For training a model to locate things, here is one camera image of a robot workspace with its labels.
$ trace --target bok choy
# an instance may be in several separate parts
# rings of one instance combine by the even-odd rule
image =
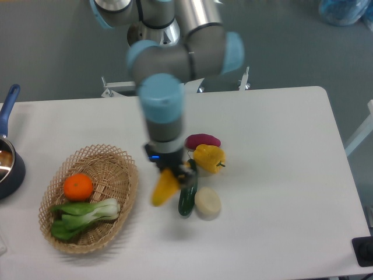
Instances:
[[[115,198],[97,203],[76,202],[56,205],[52,212],[61,211],[62,219],[52,224],[51,234],[60,240],[69,240],[96,221],[110,221],[119,217],[120,204]]]

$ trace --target green cucumber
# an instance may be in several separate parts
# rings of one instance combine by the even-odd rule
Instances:
[[[196,195],[198,188],[198,171],[197,164],[193,159],[189,159],[188,163],[191,169],[196,173],[196,179],[194,185],[191,188],[182,189],[180,191],[179,199],[179,213],[181,216],[189,216],[194,207],[194,196]]]

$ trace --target white table leg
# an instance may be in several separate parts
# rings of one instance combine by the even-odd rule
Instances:
[[[363,121],[354,134],[347,140],[344,150],[349,156],[356,147],[373,131],[373,100],[368,103],[371,114]]]

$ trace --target orange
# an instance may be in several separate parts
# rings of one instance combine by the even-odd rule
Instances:
[[[90,197],[92,191],[90,177],[82,173],[72,175],[64,182],[64,194],[70,201],[84,201]]]

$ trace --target white table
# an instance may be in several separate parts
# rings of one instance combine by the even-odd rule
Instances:
[[[223,205],[209,222],[195,211],[181,219],[178,195],[161,208],[150,205],[158,176],[142,149],[137,98],[17,103],[9,140],[27,175],[0,202],[8,247],[0,279],[282,280],[373,272],[353,253],[351,239],[369,231],[322,88],[187,94],[185,115],[185,136],[212,134],[227,154],[221,173],[199,179]],[[44,240],[38,208],[62,162],[91,144],[127,150],[140,184],[117,238],[77,257]]]

